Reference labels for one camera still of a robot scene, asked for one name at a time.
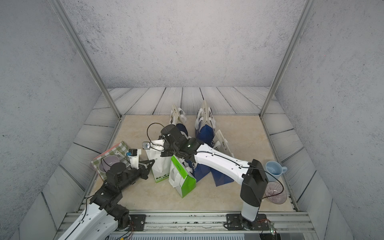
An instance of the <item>green checkered napkin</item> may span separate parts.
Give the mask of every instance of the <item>green checkered napkin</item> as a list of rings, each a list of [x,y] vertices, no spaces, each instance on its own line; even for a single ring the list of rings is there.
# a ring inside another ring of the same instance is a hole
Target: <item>green checkered napkin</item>
[[[105,172],[103,172],[99,168],[101,159],[109,155],[115,155],[119,157],[120,162],[123,162],[125,166],[129,167],[130,163],[125,158],[125,155],[128,152],[128,149],[129,149],[128,146],[123,141],[121,141],[119,144],[114,145],[113,147],[103,152],[102,154],[100,154],[99,156],[97,156],[91,161],[92,166],[95,168],[96,172],[100,175],[100,177],[103,180],[106,180],[107,176],[105,175]]]

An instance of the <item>black cable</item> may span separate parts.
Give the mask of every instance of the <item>black cable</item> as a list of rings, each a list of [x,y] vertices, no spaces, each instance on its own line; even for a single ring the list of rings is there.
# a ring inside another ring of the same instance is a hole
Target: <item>black cable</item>
[[[93,197],[94,196],[94,194],[92,195],[92,196],[89,196],[89,197],[87,197],[86,199],[85,199],[85,211],[84,211],[84,216],[83,216],[83,218],[81,219],[81,221],[79,222],[79,224],[71,231],[71,233],[64,239],[64,240],[67,240],[67,238],[69,237],[69,236],[71,236],[71,234],[76,230],[76,228],[81,224],[81,222],[83,221],[83,219],[84,219],[84,217],[85,217],[85,214],[87,213],[87,200],[88,200],[88,198],[90,198],[90,197]]]
[[[127,235],[127,233],[131,234],[133,233],[134,229],[133,229],[133,225],[131,223],[129,223],[129,225],[131,226],[131,230],[124,233],[121,237],[117,238],[116,240],[120,240],[122,237],[124,237],[125,235]]]
[[[161,124],[161,123],[158,123],[158,122],[153,122],[153,123],[151,123],[151,124],[148,126],[148,128],[147,128],[147,137],[148,137],[148,139],[149,139],[149,141],[150,141],[150,143],[151,143],[152,145],[155,145],[155,146],[160,146],[160,147],[162,147],[162,148],[163,148],[163,150],[161,150],[161,151],[164,151],[164,150],[165,150],[164,146],[161,146],[161,145],[158,145],[158,144],[154,144],[154,143],[152,142],[152,140],[149,138],[149,135],[148,135],[148,129],[149,129],[149,127],[150,127],[150,126],[152,126],[153,124],[159,124],[159,125],[161,125],[163,128],[165,128],[163,124]]]
[[[284,185],[283,185],[277,178],[275,178],[272,174],[270,174],[269,172],[265,171],[264,169],[260,169],[260,168],[257,168],[257,167],[255,167],[255,166],[251,165],[250,162],[248,163],[250,167],[243,167],[242,165],[238,164],[237,162],[235,162],[235,161],[233,161],[233,160],[231,160],[231,159],[229,159],[229,158],[227,158],[227,157],[224,157],[224,156],[222,156],[222,155],[220,155],[220,154],[212,153],[212,152],[207,152],[207,151],[199,151],[199,152],[205,152],[205,153],[209,153],[209,154],[217,155],[217,156],[219,156],[219,157],[222,157],[222,158],[224,158],[224,159],[226,159],[226,160],[229,160],[229,161],[235,163],[237,166],[239,166],[239,167],[241,167],[241,168],[257,169],[257,170],[263,171],[263,172],[268,173],[269,175],[271,175],[274,179],[276,179],[276,180],[279,182],[279,184],[281,185],[281,187],[282,187],[283,189],[282,189],[281,192],[279,192],[278,194],[273,194],[273,195],[270,195],[270,196],[265,196],[265,197],[263,197],[263,199],[264,199],[264,198],[267,198],[267,197],[277,196],[277,195],[280,195],[280,194],[282,194],[282,193],[284,192]]]
[[[111,165],[109,165],[109,164],[104,160],[104,158],[101,158],[101,160],[104,161],[106,165],[108,165],[109,167],[111,167]],[[103,167],[104,172],[107,172],[107,171],[105,171],[105,168],[104,168],[104,166],[103,166],[103,163],[101,163],[101,166]]]
[[[260,233],[260,234],[263,234],[263,231],[264,231],[264,229],[263,229],[263,224],[262,224],[262,223],[260,223],[260,225],[262,226],[262,233]]]

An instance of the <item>gray wall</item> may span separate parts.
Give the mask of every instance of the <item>gray wall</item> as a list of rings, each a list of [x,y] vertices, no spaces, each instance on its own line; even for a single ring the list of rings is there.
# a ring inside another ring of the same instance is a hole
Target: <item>gray wall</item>
[[[2,1],[0,33],[0,239],[8,239],[100,90],[48,1]]]
[[[62,0],[109,88],[269,86],[305,0]]]
[[[276,96],[357,239],[384,235],[384,1],[317,0]]]

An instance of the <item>beige tile floor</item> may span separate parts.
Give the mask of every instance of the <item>beige tile floor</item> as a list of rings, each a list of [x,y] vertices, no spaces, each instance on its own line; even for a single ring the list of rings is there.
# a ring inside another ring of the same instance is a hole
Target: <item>beige tile floor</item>
[[[186,128],[190,136],[195,136],[194,123],[196,116],[187,116]],[[259,116],[215,116],[216,130],[221,129],[228,140],[235,158],[252,161],[256,159],[264,166],[274,160],[268,139],[265,135]],[[149,124],[169,123],[169,116],[159,115],[127,115],[114,143],[124,141],[130,148],[141,148],[142,142],[148,141],[146,130]],[[158,139],[160,125],[152,125],[149,137]],[[142,151],[141,159],[147,159]],[[102,185],[97,178],[91,194]],[[153,175],[147,180],[139,179],[135,184],[123,191],[119,204],[130,210],[178,210],[178,211],[240,211],[243,201],[240,198],[241,186],[236,182],[215,186],[211,173],[197,183],[196,188],[184,198],[164,180],[155,183]],[[283,204],[274,204],[263,199],[260,206],[263,212],[293,212],[289,199]]]

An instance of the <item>purple bowl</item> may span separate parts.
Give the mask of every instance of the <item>purple bowl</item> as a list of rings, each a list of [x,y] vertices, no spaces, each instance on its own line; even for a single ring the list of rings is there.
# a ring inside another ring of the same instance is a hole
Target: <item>purple bowl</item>
[[[101,159],[101,162],[99,164],[99,169],[102,172],[107,172],[109,169],[111,169],[111,166],[117,162],[120,162],[120,159],[118,156],[115,155],[109,155]]]

